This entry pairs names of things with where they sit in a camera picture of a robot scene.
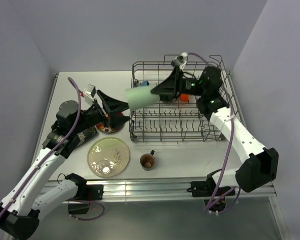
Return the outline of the orange plastic bowl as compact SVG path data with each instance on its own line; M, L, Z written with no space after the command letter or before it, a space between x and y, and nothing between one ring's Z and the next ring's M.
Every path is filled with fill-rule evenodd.
M183 103L189 102L189 95L187 95L187 94L181 94L181 95L180 95L180 100L181 100Z

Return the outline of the blue ceramic bowl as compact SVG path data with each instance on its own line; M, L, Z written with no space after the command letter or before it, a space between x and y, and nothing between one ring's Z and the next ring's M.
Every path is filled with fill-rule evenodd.
M147 80L145 80L140 84L140 87L147 87L149 85L150 85L149 82Z

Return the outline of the light green cup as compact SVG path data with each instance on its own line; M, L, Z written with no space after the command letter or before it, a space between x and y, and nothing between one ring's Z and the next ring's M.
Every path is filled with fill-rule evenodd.
M132 111L146 108L160 101L160 96L152 94L152 86L140 86L126 89L126 99Z

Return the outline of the dark brown mug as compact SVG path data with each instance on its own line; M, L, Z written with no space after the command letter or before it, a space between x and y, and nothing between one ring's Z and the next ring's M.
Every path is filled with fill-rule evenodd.
M140 165L141 167L146 170L150 171L155 165L155 151L152 150L150 153L145 153L140 157Z

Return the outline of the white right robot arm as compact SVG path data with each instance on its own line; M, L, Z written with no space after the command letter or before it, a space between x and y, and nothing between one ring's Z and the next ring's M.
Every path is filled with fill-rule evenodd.
M179 67L151 90L160 100L169 102L181 94L196 96L196 106L211 125L218 128L229 141L228 149L234 149L241 166L237 169L224 167L212 174L206 183L207 191L217 195L223 187L240 187L249 193L276 179L279 154L275 148L260 143L234 114L228 94L221 94L223 85L221 70L207 66L200 78L184 77Z

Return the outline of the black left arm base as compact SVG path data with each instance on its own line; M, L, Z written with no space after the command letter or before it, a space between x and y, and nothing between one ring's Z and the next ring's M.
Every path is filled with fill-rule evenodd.
M100 204L103 192L102 184L86 185L85 190L67 202L68 214L78 218L93 218L103 213L103 207Z

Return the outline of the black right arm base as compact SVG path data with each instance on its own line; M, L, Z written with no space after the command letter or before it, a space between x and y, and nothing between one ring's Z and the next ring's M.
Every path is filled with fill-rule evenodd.
M209 183L208 180L205 181L192 181L191 186L186 190L188 193L192 194L192 197L194 198L206 198L204 201L205 206L208 206L208 202L212 196L212 193L215 189L215 184L213 182ZM235 195L235 189L231 187L220 187L214 199L212 202L214 202L217 198L220 196L223 196L220 198L214 205L212 205L209 210L214 212L214 213L219 213L221 211L224 211L226 208L226 196L234 196Z

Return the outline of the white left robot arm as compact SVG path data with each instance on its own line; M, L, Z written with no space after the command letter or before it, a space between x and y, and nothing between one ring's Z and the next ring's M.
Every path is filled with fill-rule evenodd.
M68 100L60 105L56 121L35 162L13 190L0 201L0 229L18 240L31 237L44 214L51 212L62 202L81 200L87 195L86 179L71 173L60 186L38 196L50 176L81 144L79 134L93 130L103 122L107 122L112 128L120 127L130 119L122 114L129 108L126 102L111 98L100 90L97 95L102 105L97 103L93 94L81 95L90 107L82 110L79 100Z

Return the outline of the red floral round plate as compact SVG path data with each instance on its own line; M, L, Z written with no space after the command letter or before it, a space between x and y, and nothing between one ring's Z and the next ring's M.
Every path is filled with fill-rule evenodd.
M122 112L115 112L115 113L112 113L112 114L120 114L120 115L123 115ZM103 120L102 122L96 124L96 127L97 127L97 129L98 129L100 132L102 132L102 133L105 133L105 134L114 134L114 133L120 131L120 130L124 127L125 124L122 125L122 126L120 126L120 127L112 127L112 128L111 128L111 127L109 126L109 115L110 115L110 114L108 114L108 113L105 114L106 119Z

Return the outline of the black floral square plate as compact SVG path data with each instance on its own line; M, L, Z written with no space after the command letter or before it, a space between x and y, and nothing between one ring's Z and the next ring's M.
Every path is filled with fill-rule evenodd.
M88 143L90 140L96 138L98 135L99 135L99 133L98 133L98 129L96 126L93 126L89 129L86 129L86 130L78 133L77 136L79 137L80 142L78 143L78 145L76 146L75 149L80 148L84 144Z

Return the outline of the large cream round plate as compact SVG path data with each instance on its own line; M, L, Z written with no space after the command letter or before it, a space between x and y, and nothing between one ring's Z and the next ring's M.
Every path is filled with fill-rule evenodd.
M111 164L111 173L100 175L96 172L96 165L101 160ZM100 178L111 178L119 175L127 167L130 160L128 145L119 138L105 137L97 140L87 153L87 164L93 174Z

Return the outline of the clear glass cup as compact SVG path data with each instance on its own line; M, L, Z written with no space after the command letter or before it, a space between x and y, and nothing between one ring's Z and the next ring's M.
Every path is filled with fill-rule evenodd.
M111 173L111 164L106 159L99 161L96 165L96 172L100 175L106 176Z

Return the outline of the aluminium frame rail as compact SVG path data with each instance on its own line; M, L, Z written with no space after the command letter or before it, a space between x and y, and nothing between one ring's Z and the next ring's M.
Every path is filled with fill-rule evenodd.
M187 191L190 178L104 180L102 204L89 221L68 216L64 203L49 214L34 240L288 240L291 238L276 192L266 185L242 192L230 210L217 216L204 210L204 198Z

